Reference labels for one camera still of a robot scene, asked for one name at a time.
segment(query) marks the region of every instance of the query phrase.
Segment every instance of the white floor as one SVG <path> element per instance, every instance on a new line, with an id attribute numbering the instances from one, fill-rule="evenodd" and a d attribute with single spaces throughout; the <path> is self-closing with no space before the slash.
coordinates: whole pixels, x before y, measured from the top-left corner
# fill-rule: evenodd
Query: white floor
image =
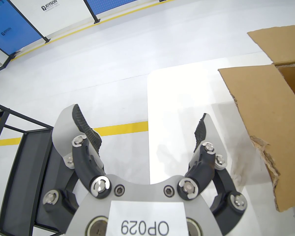
<path id="1" fill-rule="evenodd" d="M 86 29 L 12 61 L 0 72 L 0 104 L 50 125 L 73 103 L 80 105 L 91 127 L 145 121 L 151 71 L 261 51 L 247 32 L 286 25 L 295 25 L 295 0 L 168 2 Z M 14 117 L 9 117 L 8 124 L 35 128 Z M 141 156 L 148 168 L 147 136 L 147 132 L 129 134 L 125 144 L 123 135 L 116 136 L 114 143 L 120 147 L 113 149 L 109 142 L 113 136 L 104 137 L 101 150 L 125 153 L 122 167 L 107 158 L 105 169 L 132 182 L 149 183 L 148 169 L 136 173 Z M 1 135 L 12 137 L 15 134 L 6 129 Z M 0 192 L 4 192 L 7 177 L 0 181 Z"/>

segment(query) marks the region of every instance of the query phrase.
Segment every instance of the white label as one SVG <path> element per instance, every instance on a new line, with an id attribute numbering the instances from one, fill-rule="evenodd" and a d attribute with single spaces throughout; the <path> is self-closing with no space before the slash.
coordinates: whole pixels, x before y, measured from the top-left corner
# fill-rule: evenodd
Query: white label
<path id="1" fill-rule="evenodd" d="M 188 236 L 183 202 L 112 201 L 106 236 Z"/>

